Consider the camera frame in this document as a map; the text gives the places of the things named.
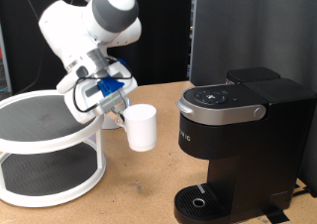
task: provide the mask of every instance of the wooden table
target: wooden table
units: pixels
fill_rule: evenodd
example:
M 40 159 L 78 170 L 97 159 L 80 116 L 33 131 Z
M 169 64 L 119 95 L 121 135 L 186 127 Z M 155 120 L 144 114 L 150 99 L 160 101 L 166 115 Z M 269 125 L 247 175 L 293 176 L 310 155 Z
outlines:
M 23 208 L 0 202 L 4 223 L 129 223 L 177 224 L 173 200 L 184 187 L 206 182 L 208 161 L 184 153 L 178 145 L 179 110 L 175 102 L 190 82 L 148 85 L 129 94 L 132 104 L 153 104 L 158 110 L 158 145 L 145 153 L 129 149 L 124 130 L 103 131 L 107 169 L 85 195 L 62 205 Z M 288 223 L 317 223 L 317 200 L 296 196 L 285 210 Z M 246 221 L 269 223 L 266 217 Z

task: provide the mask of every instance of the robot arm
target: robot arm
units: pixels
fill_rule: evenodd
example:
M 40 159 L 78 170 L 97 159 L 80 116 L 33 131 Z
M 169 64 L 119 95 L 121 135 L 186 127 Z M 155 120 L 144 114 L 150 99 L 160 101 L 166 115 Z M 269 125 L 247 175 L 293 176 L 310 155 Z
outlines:
M 139 39 L 138 13 L 136 0 L 90 0 L 85 7 L 57 1 L 44 12 L 40 29 L 67 70 L 57 90 L 78 122 L 111 111 L 138 86 L 125 66 L 107 58 L 107 48 Z

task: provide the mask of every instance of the black coffee maker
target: black coffee maker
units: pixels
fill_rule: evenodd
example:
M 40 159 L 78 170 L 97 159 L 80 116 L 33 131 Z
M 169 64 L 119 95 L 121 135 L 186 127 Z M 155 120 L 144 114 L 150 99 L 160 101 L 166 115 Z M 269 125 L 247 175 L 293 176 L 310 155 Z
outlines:
M 267 68 L 240 69 L 227 84 L 185 90 L 177 106 L 180 147 L 209 160 L 207 183 L 175 197 L 179 223 L 236 223 L 289 207 L 314 92 Z

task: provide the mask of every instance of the black curtain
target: black curtain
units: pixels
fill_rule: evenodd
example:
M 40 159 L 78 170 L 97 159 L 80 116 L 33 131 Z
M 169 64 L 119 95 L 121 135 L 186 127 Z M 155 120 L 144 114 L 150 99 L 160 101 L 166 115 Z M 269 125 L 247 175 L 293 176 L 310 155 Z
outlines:
M 195 85 L 224 83 L 229 69 L 262 66 L 317 92 L 317 0 L 196 0 L 195 13 Z M 316 116 L 299 173 L 315 191 Z
M 30 0 L 40 17 L 57 0 Z M 186 79 L 191 0 L 137 0 L 143 26 L 134 44 L 109 51 L 132 68 L 139 85 Z M 84 6 L 83 0 L 73 5 Z M 38 81 L 29 90 L 55 89 L 66 72 L 38 26 L 28 0 L 0 0 L 0 22 L 13 93 Z

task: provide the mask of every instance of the paper cup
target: paper cup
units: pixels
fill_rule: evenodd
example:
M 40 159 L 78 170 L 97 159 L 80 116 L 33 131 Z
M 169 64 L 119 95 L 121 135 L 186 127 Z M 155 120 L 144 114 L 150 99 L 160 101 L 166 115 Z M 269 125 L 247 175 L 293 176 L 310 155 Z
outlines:
M 129 146 L 136 152 L 146 152 L 157 145 L 157 109 L 149 104 L 136 104 L 124 112 L 124 127 Z

